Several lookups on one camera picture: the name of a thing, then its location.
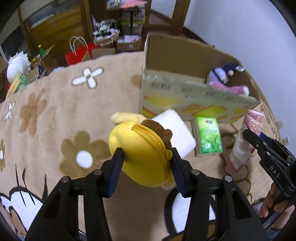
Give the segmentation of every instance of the electrical outlet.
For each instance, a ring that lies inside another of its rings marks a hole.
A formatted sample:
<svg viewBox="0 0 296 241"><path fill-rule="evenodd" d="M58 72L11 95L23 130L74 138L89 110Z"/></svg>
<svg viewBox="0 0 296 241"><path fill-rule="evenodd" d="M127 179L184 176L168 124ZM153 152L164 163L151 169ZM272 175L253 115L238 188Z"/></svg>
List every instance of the electrical outlet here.
<svg viewBox="0 0 296 241"><path fill-rule="evenodd" d="M279 130L284 127L284 123L283 123L283 120L282 119L279 120L276 124L278 125Z"/></svg>
<svg viewBox="0 0 296 241"><path fill-rule="evenodd" d="M284 146L289 145L289 139L288 139L288 137L286 137L286 138L283 139L283 145Z"/></svg>

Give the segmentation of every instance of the green tissue pack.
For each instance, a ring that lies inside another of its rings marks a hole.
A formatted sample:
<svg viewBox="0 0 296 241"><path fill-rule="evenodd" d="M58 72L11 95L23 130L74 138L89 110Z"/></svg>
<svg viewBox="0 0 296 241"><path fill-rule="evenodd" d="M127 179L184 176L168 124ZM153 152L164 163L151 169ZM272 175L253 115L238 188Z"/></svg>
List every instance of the green tissue pack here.
<svg viewBox="0 0 296 241"><path fill-rule="evenodd" d="M196 117L192 121L193 135L196 140L196 155L212 155L223 151L217 120L208 117Z"/></svg>

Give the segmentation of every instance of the plastic wrap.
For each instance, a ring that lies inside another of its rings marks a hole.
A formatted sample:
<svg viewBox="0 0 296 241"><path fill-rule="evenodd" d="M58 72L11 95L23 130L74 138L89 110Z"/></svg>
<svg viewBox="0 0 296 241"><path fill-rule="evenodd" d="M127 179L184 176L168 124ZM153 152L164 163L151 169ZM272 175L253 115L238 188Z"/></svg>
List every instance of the plastic wrap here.
<svg viewBox="0 0 296 241"><path fill-rule="evenodd" d="M240 170L243 164L246 164L252 153L255 151L255 148L250 145L243 138L243 131L250 129L256 135L260 135L265 115L253 110L248 110L243 123L242 128L239 131L238 137L235 140L232 152L229 155L229 161L225 167L225 170L229 174L235 174Z"/></svg>

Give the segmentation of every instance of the brown plush bear head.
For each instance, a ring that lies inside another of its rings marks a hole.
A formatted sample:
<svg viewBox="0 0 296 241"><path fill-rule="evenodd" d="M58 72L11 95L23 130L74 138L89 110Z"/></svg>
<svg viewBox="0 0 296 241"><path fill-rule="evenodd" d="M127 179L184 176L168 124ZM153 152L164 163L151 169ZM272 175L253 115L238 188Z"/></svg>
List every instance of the brown plush bear head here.
<svg viewBox="0 0 296 241"><path fill-rule="evenodd" d="M172 144L170 140L172 139L173 133L169 129L164 129L161 124L153 120L144 120L141 125L148 127L153 130L163 141L167 150L172 150Z"/></svg>

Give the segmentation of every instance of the purple stuffed toy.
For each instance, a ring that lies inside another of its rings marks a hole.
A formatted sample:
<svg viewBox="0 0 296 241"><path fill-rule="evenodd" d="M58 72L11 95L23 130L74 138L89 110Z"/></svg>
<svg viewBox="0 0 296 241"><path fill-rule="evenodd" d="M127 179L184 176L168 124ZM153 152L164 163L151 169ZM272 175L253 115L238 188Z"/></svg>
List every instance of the purple stuffed toy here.
<svg viewBox="0 0 296 241"><path fill-rule="evenodd" d="M233 76L235 71L242 72L244 71L244 67L239 66L236 63L227 63L223 68L215 68L209 73L207 77L207 84L213 87L248 96L250 93L249 88L245 85L233 87L226 86L229 77Z"/></svg>

